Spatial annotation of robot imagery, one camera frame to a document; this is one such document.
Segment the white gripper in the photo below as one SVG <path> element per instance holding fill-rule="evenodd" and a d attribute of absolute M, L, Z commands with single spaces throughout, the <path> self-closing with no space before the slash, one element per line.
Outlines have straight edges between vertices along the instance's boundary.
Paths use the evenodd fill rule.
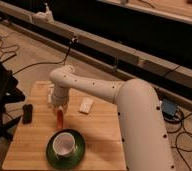
<path fill-rule="evenodd" d="M 64 114 L 67 113 L 69 102 L 69 89 L 63 87 L 55 87 L 52 92 L 51 96 L 53 106 L 53 114 L 57 114 L 58 107 L 56 106 L 63 106 Z"/>

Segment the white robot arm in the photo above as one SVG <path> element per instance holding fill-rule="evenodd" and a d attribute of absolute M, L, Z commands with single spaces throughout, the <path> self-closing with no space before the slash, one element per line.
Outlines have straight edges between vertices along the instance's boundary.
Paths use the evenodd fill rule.
<path fill-rule="evenodd" d="M 176 171 L 161 105 L 146 81 L 105 81 L 78 76 L 65 65 L 50 73 L 51 104 L 66 105 L 74 88 L 117 106 L 126 166 L 129 171 Z"/>

